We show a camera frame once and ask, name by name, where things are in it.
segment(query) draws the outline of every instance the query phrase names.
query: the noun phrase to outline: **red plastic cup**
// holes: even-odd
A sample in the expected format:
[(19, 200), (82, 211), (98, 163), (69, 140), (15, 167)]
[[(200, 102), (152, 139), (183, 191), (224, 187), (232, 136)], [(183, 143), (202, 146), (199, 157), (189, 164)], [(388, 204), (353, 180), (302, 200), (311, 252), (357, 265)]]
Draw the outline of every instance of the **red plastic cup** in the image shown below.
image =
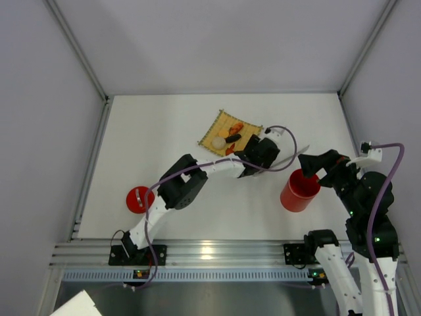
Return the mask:
[(319, 191), (318, 177), (305, 178), (303, 171), (297, 169), (281, 192), (281, 203), (288, 211), (298, 213), (305, 210)]
[[(139, 198), (141, 200), (141, 204), (140, 205), (139, 201), (137, 200), (137, 196), (136, 196), (136, 189), (139, 190)], [(128, 193), (127, 197), (126, 197), (126, 205), (127, 208), (135, 213), (135, 214), (142, 214), (144, 212), (146, 212), (146, 208), (145, 208), (145, 194), (146, 191), (148, 190), (148, 188), (146, 186), (136, 186), (135, 188), (131, 189), (130, 192)], [(155, 200), (155, 195), (153, 192), (149, 193), (148, 197), (147, 197), (147, 204), (150, 207), (153, 203), (153, 201)]]

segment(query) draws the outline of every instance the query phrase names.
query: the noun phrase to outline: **white wall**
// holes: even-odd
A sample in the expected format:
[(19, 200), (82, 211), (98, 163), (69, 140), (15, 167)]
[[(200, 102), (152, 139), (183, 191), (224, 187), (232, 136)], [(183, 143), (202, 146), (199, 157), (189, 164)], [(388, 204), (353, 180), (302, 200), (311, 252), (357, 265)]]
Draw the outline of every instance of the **white wall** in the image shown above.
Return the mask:
[(0, 10), (0, 314), (33, 315), (101, 101), (41, 0)]
[(335, 92), (386, 0), (58, 0), (110, 94)]
[[(389, 216), (421, 288), (421, 2), (405, 0), (395, 12), (345, 95), (360, 140), (402, 142), (406, 152), (394, 180)], [(385, 150), (389, 172), (397, 150)]]

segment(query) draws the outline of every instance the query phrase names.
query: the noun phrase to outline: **red plate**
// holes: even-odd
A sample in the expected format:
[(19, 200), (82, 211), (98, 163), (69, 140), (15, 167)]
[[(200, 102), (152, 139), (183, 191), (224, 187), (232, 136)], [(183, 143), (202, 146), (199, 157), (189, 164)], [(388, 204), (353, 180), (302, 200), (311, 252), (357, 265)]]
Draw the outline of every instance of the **red plate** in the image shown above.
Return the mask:
[[(139, 190), (139, 197), (142, 203), (142, 206), (140, 206), (139, 201), (137, 200), (136, 196), (136, 189)], [(131, 189), (129, 194), (126, 197), (126, 204), (127, 208), (136, 214), (142, 214), (146, 211), (145, 209), (145, 194), (148, 188), (146, 186), (136, 186), (135, 188)], [(147, 197), (147, 204), (149, 207), (151, 207), (152, 203), (155, 200), (155, 195), (153, 192), (149, 193), (149, 196)]]

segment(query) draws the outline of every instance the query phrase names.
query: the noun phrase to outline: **metal frame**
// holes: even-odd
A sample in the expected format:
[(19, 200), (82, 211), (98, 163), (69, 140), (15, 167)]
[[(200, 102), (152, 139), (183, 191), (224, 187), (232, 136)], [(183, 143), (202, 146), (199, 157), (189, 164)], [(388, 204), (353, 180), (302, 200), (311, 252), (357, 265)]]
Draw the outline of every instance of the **metal frame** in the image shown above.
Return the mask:
[(98, 80), (97, 75), (95, 74), (95, 71), (93, 71), (89, 61), (86, 58), (86, 55), (82, 48), (80, 47), (80, 44), (76, 40), (72, 29), (68, 25), (66, 19), (64, 18), (64, 15), (62, 14), (59, 6), (57, 5), (57, 2), (55, 0), (43, 0), (45, 6), (47, 7), (47, 10), (51, 13), (53, 19), (57, 23), (57, 26), (62, 31), (64, 37), (66, 38), (66, 41), (70, 45), (70, 47), (73, 49), (73, 52), (76, 56), (76, 58), (79, 60), (80, 65), (82, 66), (83, 70), (86, 72), (88, 78), (91, 80), (93, 86), (97, 90), (97, 93), (101, 97), (101, 99), (104, 102), (108, 101), (108, 96), (105, 94), (105, 91), (101, 85), (101, 83)]
[[(86, 202), (89, 186), (93, 176), (95, 164), (101, 147), (105, 127), (107, 125), (108, 117), (110, 114), (112, 99), (108, 97), (104, 91), (100, 81), (98, 80), (94, 70), (89, 64), (85, 53), (80, 47), (71, 27), (67, 23), (63, 13), (61, 12), (55, 0), (43, 0), (48, 11), (56, 21), (57, 25), (63, 32), (67, 42), (71, 46), (76, 58), (79, 60), (83, 70), (88, 75), (97, 93), (100, 95), (104, 102), (104, 109), (99, 121), (95, 141), (92, 145), (89, 154), (89, 163), (86, 168), (86, 175), (82, 187), (80, 189), (80, 197), (74, 211), (74, 224), (70, 227), (68, 233), (68, 242), (57, 244), (51, 259), (48, 275), (45, 280), (44, 291), (42, 299), (37, 310), (37, 315), (49, 315), (54, 308), (59, 287), (62, 280), (68, 282), (78, 281), (81, 278), (84, 281), (93, 280), (97, 277), (97, 282), (110, 281), (110, 274), (121, 278), (125, 276), (130, 279), (126, 269), (121, 267), (109, 267), (108, 256), (110, 240), (80, 240), (77, 237), (80, 220), (82, 218), (82, 211)], [(342, 97), (347, 91), (347, 88), (353, 81), (358, 69), (363, 64), (365, 58), (370, 52), (375, 40), (378, 38), (386, 21), (390, 17), (393, 9), (395, 8), (398, 0), (388, 0), (385, 4), (383, 11), (377, 19), (369, 37), (365, 41), (360, 50), (353, 66), (346, 75), (344, 83), (341, 85), (340, 90), (337, 92), (347, 126), (355, 149), (358, 151), (357, 144), (355, 143), (355, 135), (352, 126), (347, 117), (346, 107), (342, 103)], [(161, 267), (159, 272), (161, 278), (165, 281), (186, 281), (185, 277), (188, 273), (193, 273), (193, 278), (190, 281), (195, 282), (198, 280), (204, 281), (204, 273), (222, 273), (228, 276), (232, 273), (233, 277), (226, 277), (223, 280), (229, 282), (231, 280), (273, 280), (280, 281), (288, 280), (302, 281), (308, 269), (304, 269), (301, 273), (291, 271), (291, 267), (285, 265), (285, 254), (282, 245), (284, 243), (296, 242), (293, 240), (286, 241), (214, 241), (214, 240), (157, 240), (159, 243), (168, 246), (167, 253), (167, 266)], [(341, 242), (341, 248), (344, 255), (348, 255), (352, 249), (349, 242)], [(407, 315), (421, 315), (421, 300), (418, 289), (415, 285), (413, 275), (408, 266), (406, 257), (400, 249), (401, 256), (399, 258), (399, 265), (397, 269), (397, 285), (400, 291)], [(235, 275), (235, 273), (251, 273), (249, 275)], [(262, 276), (257, 276), (253, 273), (269, 273)], [(214, 280), (212, 277), (206, 276), (207, 281)]]
[(348, 87), (351, 85), (351, 82), (353, 81), (355, 75), (357, 74), (358, 69), (361, 67), (361, 65), (367, 58), (368, 53), (373, 48), (373, 45), (376, 42), (376, 39), (378, 38), (380, 32), (383, 30), (385, 23), (387, 22), (388, 18), (390, 17), (391, 13), (393, 12), (398, 2), (399, 0), (387, 0), (387, 3), (385, 4), (382, 12), (380, 13), (373, 29), (370, 32), (370, 35), (367, 37), (367, 40), (362, 46), (360, 53), (358, 54), (351, 69), (349, 70), (347, 76), (345, 77), (345, 81), (342, 83), (342, 86), (337, 92), (339, 99), (342, 99)]
[(78, 201), (76, 203), (76, 208), (74, 210), (73, 216), (73, 225), (69, 227), (67, 240), (71, 240), (75, 238), (75, 229), (78, 231), (80, 225), (80, 221), (82, 219), (82, 212), (84, 210), (87, 194), (89, 192), (89, 187), (91, 185), (93, 172), (95, 170), (95, 165), (98, 159), (99, 150), (101, 149), (101, 144), (103, 141), (105, 127), (108, 123), (108, 118), (111, 112), (112, 102), (114, 101), (114, 97), (111, 97), (107, 102), (105, 102), (103, 111), (101, 113), (101, 117), (98, 122), (98, 126), (95, 133), (95, 139), (92, 143), (92, 147), (89, 151), (89, 161), (86, 166), (85, 176), (82, 181), (82, 185), (80, 187), (80, 191), (78, 194)]

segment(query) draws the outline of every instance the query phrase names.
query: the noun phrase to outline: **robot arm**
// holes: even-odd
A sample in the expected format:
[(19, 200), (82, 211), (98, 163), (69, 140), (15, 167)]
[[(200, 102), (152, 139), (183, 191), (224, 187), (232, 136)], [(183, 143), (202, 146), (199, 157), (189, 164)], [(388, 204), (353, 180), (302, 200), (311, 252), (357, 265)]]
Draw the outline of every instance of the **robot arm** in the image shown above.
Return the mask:
[[(389, 305), (381, 278), (376, 270), (368, 251), (368, 242), (372, 242), (383, 277), (385, 278), (393, 304), (394, 315), (397, 315), (395, 271), (399, 256), (397, 233), (386, 216), (387, 208), (393, 203), (392, 185), (387, 190), (380, 203), (373, 229), (373, 240), (367, 240), (367, 228), (374, 201), (382, 187), (385, 176), (378, 172), (366, 172), (358, 176), (359, 167), (367, 167), (382, 159), (379, 149), (371, 149), (370, 144), (363, 143), (361, 151), (366, 157), (353, 160), (330, 150), (319, 156), (300, 155), (299, 160), (305, 176), (312, 176), (320, 169), (326, 171), (326, 176), (319, 181), (321, 186), (333, 188), (338, 198), (344, 204), (350, 217), (347, 219), (347, 235), (358, 263), (361, 279), (361, 294), (364, 300), (359, 301), (355, 281), (349, 279), (343, 260), (333, 260), (338, 251), (335, 248), (335, 237), (327, 230), (329, 238), (320, 238), (323, 231), (315, 230), (305, 236), (307, 252), (322, 264), (326, 276), (332, 283), (332, 289), (340, 306), (341, 315), (389, 315)], [(338, 280), (343, 279), (341, 286)]]
[[(147, 234), (150, 241), (152, 242), (156, 236), (166, 215), (174, 210), (183, 209), (193, 202), (209, 177), (219, 174), (223, 177), (242, 178), (259, 171), (247, 163), (265, 169), (269, 168), (280, 152), (281, 139), (281, 132), (267, 128), (262, 139), (252, 135), (243, 151), (237, 151), (223, 159), (213, 162), (198, 162), (190, 154), (181, 157), (161, 179), (185, 169), (192, 167), (193, 169), (183, 172), (159, 186), (158, 196), (149, 207)], [(145, 237), (145, 221), (146, 216), (134, 228), (125, 232), (121, 239), (124, 253), (130, 259), (142, 255), (140, 252), (148, 246)]]

